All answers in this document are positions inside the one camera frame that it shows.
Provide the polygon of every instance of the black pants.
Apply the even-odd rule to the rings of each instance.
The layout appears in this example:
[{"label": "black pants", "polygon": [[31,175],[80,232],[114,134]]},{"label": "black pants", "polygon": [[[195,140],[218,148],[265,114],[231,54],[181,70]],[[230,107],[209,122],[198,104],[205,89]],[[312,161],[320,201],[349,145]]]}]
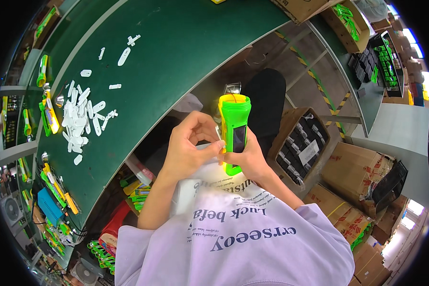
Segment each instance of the black pants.
[{"label": "black pants", "polygon": [[[241,94],[251,100],[248,127],[256,135],[264,157],[267,157],[280,130],[285,93],[285,78],[279,71],[272,69],[259,72],[241,90]],[[176,117],[164,117],[134,151],[137,158],[155,175],[164,165],[170,134],[179,123],[181,120]]]},{"label": "black pants", "polygon": [[286,80],[279,71],[264,69],[246,84],[241,94],[251,100],[248,127],[256,135],[262,154],[267,157],[272,142],[280,130]]}]

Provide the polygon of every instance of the floor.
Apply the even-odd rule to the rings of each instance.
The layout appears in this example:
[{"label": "floor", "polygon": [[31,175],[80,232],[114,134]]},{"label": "floor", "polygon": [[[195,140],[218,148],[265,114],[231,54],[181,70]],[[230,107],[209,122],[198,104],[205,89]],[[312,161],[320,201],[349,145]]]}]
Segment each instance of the floor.
[{"label": "floor", "polygon": [[[212,101],[216,100],[219,94],[222,93],[224,84],[234,82],[246,84],[262,68],[268,67],[281,72],[286,79],[287,85],[304,73],[302,77],[300,77],[300,79],[286,92],[290,100],[296,107],[310,106],[318,115],[331,115],[331,110],[323,98],[322,92],[318,89],[314,78],[305,72],[306,66],[299,61],[298,54],[290,49],[287,49],[280,54],[282,49],[288,43],[286,39],[290,40],[293,37],[296,37],[305,29],[308,29],[306,25],[296,26],[293,23],[287,24],[280,29],[280,33],[285,36],[284,39],[280,38],[274,32],[270,33],[253,44],[253,48],[247,56],[246,61],[227,69],[223,69],[223,67],[221,67],[205,81],[200,83],[191,91],[191,93],[196,95],[204,105],[202,111],[210,113]],[[307,63],[312,63],[324,51],[323,45],[313,33],[303,37],[303,39],[298,41],[294,47],[296,48],[295,50],[300,51]],[[275,60],[270,61],[266,66],[263,66],[264,62],[267,62],[268,59],[273,58],[277,54],[280,55]],[[332,109],[337,109],[345,98],[345,95],[348,92],[348,87],[332,58],[328,54],[325,54],[313,66],[313,71],[317,77],[319,77],[321,86],[324,86],[326,90],[326,98],[332,101],[333,106],[335,107]],[[292,105],[286,100],[285,110],[291,108]],[[341,116],[358,116],[351,97],[346,100],[343,108],[340,109],[338,114]],[[343,124],[343,128],[346,133],[349,133],[355,128],[355,125]],[[322,167],[326,164],[337,143],[343,141],[340,135],[340,129],[336,126],[335,122],[332,122],[327,126],[327,129],[331,139],[326,150],[321,154],[321,159],[305,179],[305,189],[301,190],[299,187],[296,188],[295,185],[287,184],[286,179],[283,180],[300,198],[305,197],[314,184],[321,182],[320,173]]]}]

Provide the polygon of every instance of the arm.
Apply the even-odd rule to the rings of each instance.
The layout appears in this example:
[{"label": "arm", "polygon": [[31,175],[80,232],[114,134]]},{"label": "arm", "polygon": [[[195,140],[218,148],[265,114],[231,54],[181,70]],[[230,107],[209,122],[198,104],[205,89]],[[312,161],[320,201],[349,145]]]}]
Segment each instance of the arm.
[{"label": "arm", "polygon": [[[219,153],[225,144],[222,140],[217,141],[215,127],[211,116],[193,111],[172,130],[164,166],[140,212],[138,228],[154,230],[163,225],[170,213],[177,182],[194,174],[203,163]],[[201,140],[212,144],[197,150],[195,145]]]},{"label": "arm", "polygon": [[256,135],[251,129],[248,128],[246,132],[246,146],[242,153],[220,154],[218,160],[220,165],[223,161],[239,165],[248,179],[255,181],[261,188],[282,200],[292,209],[297,209],[304,204],[265,162]]}]

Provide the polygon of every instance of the yellow black hazard stripe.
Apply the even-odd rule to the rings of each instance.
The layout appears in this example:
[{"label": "yellow black hazard stripe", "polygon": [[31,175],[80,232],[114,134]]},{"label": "yellow black hazard stripe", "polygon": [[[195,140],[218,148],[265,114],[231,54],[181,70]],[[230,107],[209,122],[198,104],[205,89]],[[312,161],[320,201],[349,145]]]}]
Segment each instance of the yellow black hazard stripe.
[{"label": "yellow black hazard stripe", "polygon": [[[286,40],[287,42],[289,42],[289,39],[287,37],[285,37],[281,32],[280,29],[278,29],[277,31],[275,31],[275,34],[280,37],[281,39]],[[298,49],[296,49],[294,46],[289,48],[292,52],[294,52],[294,55],[298,58],[298,60],[300,61],[301,64],[303,64],[304,66],[308,66],[308,62],[306,61],[306,59],[304,58],[304,56],[302,55],[302,53],[300,53],[300,51],[298,51]],[[324,88],[324,86],[321,83],[321,80],[319,79],[319,77],[316,75],[314,69],[310,69],[308,71],[308,74],[315,80],[315,83],[319,89],[319,91],[321,92],[322,98],[324,99],[324,101],[327,104],[327,107],[329,108],[329,110],[331,111],[332,115],[337,115],[338,112],[340,112],[340,110],[338,108],[335,108],[332,99],[330,98],[329,94],[326,92],[326,89]],[[338,106],[339,108],[342,108],[342,106],[344,105],[344,101],[342,102],[341,106]],[[335,123],[338,127],[338,131],[340,133],[340,136],[342,137],[343,141],[345,141],[345,134],[346,131],[343,127],[342,123],[336,122]]]}]

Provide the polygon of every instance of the plastic bag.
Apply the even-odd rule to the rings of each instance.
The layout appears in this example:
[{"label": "plastic bag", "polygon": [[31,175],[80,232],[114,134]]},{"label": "plastic bag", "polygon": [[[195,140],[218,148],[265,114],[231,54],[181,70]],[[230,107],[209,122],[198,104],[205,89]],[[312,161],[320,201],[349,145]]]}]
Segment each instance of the plastic bag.
[{"label": "plastic bag", "polygon": [[355,1],[355,4],[370,23],[378,22],[388,17],[388,6],[383,0],[358,0]]},{"label": "plastic bag", "polygon": [[177,105],[173,108],[173,110],[179,112],[192,112],[194,110],[200,111],[204,105],[199,101],[199,99],[192,93],[187,93],[183,99],[178,102]]}]

